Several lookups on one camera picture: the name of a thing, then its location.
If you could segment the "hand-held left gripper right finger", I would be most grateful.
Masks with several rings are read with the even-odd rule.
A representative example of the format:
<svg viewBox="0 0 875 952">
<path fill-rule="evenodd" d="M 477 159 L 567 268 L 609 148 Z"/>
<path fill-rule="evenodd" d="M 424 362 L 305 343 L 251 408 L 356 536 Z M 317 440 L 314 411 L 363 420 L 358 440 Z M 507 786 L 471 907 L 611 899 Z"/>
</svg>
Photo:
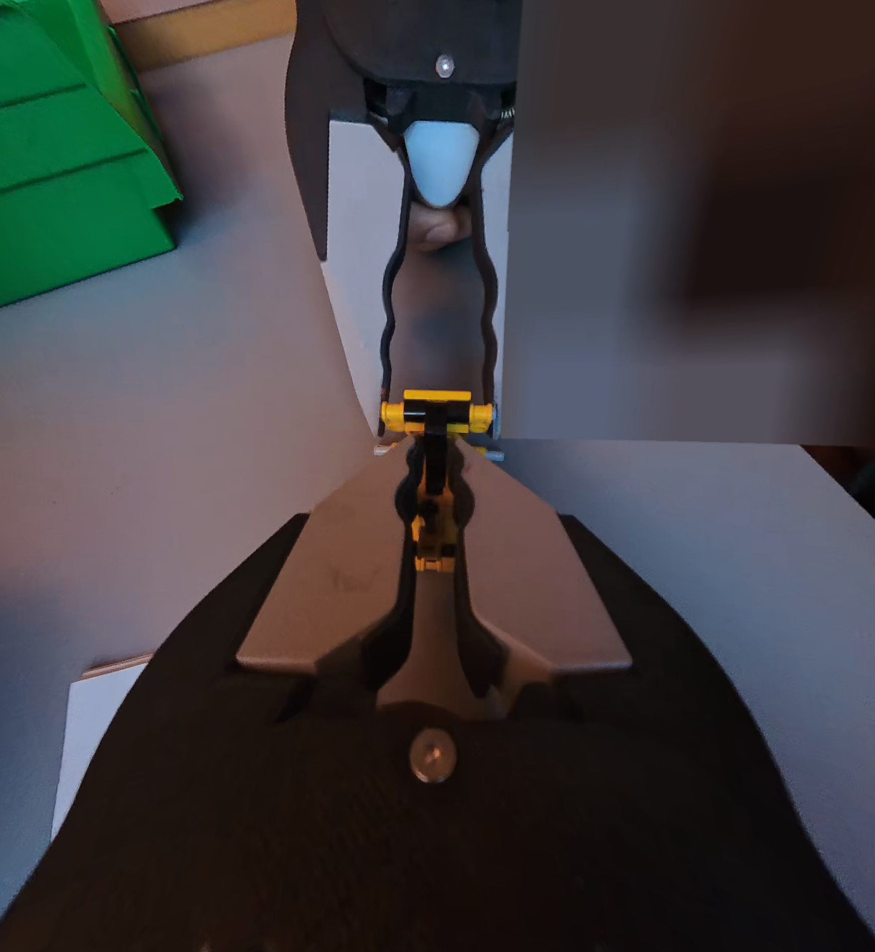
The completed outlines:
<svg viewBox="0 0 875 952">
<path fill-rule="evenodd" d="M 529 684 L 631 668 L 633 658 L 556 510 L 456 441 L 457 653 L 473 694 L 511 706 Z"/>
</svg>

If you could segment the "green box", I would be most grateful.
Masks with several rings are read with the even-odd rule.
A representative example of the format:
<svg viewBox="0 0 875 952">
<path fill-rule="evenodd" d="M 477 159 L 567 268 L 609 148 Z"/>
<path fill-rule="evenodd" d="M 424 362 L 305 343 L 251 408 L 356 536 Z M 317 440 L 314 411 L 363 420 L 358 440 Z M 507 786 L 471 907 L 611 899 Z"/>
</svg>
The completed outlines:
<svg viewBox="0 0 875 952">
<path fill-rule="evenodd" d="M 0 1 L 0 307 L 173 250 L 156 117 L 94 1 Z"/>
</svg>

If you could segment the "yellow lego model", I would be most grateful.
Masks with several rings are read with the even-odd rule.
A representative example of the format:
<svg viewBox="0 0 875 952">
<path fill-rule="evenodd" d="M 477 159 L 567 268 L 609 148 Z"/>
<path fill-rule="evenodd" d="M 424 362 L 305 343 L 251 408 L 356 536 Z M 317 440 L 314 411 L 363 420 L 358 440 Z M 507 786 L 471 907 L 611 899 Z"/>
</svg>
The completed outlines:
<svg viewBox="0 0 875 952">
<path fill-rule="evenodd" d="M 410 532 L 415 568 L 452 574 L 458 527 L 451 450 L 456 440 L 491 434 L 498 411 L 492 404 L 475 403 L 468 390 L 406 389 L 401 401 L 381 404 L 379 417 L 382 435 L 411 439 L 396 509 Z"/>
</svg>

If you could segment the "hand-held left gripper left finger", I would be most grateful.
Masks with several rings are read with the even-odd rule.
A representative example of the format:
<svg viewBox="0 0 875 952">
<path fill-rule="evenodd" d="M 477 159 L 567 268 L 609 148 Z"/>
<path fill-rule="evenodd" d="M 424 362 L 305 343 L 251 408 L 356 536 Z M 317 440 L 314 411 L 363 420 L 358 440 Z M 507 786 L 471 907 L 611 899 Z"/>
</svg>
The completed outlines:
<svg viewBox="0 0 875 952">
<path fill-rule="evenodd" d="M 415 474 L 401 440 L 318 503 L 237 654 L 243 668 L 377 692 L 410 652 L 415 558 L 397 505 Z"/>
</svg>

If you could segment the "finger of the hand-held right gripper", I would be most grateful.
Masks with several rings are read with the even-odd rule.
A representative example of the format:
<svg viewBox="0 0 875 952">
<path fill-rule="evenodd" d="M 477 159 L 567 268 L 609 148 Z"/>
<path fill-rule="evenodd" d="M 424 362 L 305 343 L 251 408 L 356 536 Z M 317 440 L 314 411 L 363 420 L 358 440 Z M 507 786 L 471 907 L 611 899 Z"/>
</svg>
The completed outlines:
<svg viewBox="0 0 875 952">
<path fill-rule="evenodd" d="M 494 411 L 491 437 L 498 437 L 501 429 L 513 130 L 513 122 L 507 122 L 481 142 L 469 179 L 472 250 L 483 287 L 480 403 L 491 405 Z"/>
<path fill-rule="evenodd" d="M 378 435 L 386 326 L 383 287 L 398 243 L 405 174 L 371 125 L 329 123 L 327 254 L 322 264 L 349 373 Z"/>
</svg>

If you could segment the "person's right hand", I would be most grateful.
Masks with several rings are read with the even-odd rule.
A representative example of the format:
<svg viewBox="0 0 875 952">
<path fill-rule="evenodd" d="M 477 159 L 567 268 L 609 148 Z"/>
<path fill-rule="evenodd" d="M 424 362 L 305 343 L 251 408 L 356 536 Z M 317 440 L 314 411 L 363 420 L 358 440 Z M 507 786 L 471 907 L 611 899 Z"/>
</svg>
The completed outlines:
<svg viewBox="0 0 875 952">
<path fill-rule="evenodd" d="M 411 203 L 408 219 L 408 247 L 421 252 L 437 251 L 463 241 L 472 234 L 471 209 L 466 204 L 451 208 L 431 208 Z"/>
</svg>

